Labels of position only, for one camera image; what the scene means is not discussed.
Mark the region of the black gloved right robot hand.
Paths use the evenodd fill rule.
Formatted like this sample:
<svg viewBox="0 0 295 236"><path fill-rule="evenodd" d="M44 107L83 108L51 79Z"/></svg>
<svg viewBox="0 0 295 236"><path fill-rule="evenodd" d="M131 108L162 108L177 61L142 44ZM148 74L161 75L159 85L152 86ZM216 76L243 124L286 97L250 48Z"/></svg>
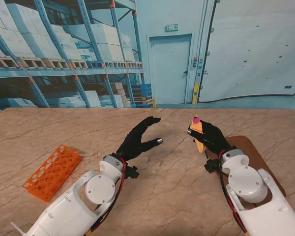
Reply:
<svg viewBox="0 0 295 236"><path fill-rule="evenodd" d="M202 143L208 150L220 155L235 149L235 146L231 146L228 143L218 127L203 120L201 121L201 124L203 128L202 133L191 129L191 126L188 127L187 133L196 141Z"/></svg>

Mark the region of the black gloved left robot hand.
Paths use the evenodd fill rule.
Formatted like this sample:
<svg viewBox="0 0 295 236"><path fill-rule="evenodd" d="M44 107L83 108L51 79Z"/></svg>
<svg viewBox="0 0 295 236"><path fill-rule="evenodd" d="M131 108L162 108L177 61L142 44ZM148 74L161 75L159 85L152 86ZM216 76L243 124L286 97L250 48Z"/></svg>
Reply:
<svg viewBox="0 0 295 236"><path fill-rule="evenodd" d="M138 157L142 152L146 152L163 143L162 138L143 142L142 136L145 131L153 124L158 123L161 118L147 117L136 125L126 136L123 143L118 148L116 154L124 161L128 161Z"/></svg>

